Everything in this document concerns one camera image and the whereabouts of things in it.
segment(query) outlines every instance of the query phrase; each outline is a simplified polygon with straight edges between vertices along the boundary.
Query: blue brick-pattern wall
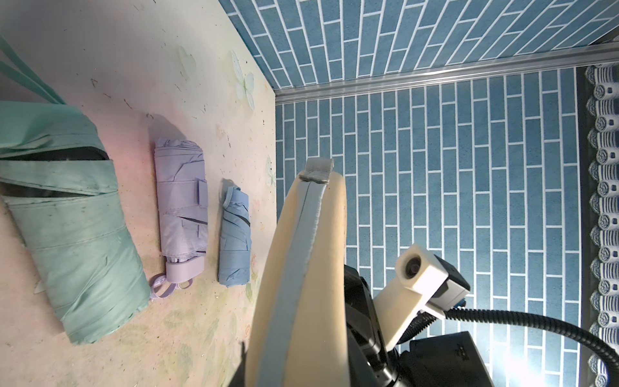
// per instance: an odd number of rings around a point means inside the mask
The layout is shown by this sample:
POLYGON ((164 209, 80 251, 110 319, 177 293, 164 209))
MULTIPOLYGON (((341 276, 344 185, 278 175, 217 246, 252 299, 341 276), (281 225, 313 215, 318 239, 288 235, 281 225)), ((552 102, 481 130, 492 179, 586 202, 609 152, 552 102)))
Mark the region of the blue brick-pattern wall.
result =
MULTIPOLYGON (((574 69, 278 105, 275 114, 278 215, 306 158, 332 157, 346 180, 345 260, 374 294, 419 243, 470 282, 468 306, 579 324, 574 69)), ((458 330, 473 334, 496 386, 543 385, 522 379, 526 370, 547 386, 578 385, 570 340, 453 321, 429 335, 458 330)))
POLYGON ((586 46, 619 0, 220 0, 275 89, 586 46))

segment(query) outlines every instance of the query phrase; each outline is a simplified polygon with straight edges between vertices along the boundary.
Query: umbrella fabric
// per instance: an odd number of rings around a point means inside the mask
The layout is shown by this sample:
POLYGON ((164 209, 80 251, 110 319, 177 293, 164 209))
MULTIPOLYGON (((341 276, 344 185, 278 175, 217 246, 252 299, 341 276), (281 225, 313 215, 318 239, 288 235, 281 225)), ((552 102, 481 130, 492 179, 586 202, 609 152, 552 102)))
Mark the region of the umbrella fabric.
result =
POLYGON ((155 174, 161 251, 166 273, 155 278, 152 299, 165 298, 204 270, 209 238, 209 191, 204 179, 204 153, 187 140, 159 139, 155 145, 155 174), (164 282, 172 285, 163 295, 164 282))
POLYGON ((51 103, 0 101, 0 193, 73 344, 122 327, 149 301, 114 165, 95 125, 0 37, 0 73, 51 103))
POLYGON ((219 249, 219 283, 227 287, 249 282, 251 228, 249 196, 241 188, 228 188, 223 202, 222 236, 219 249))

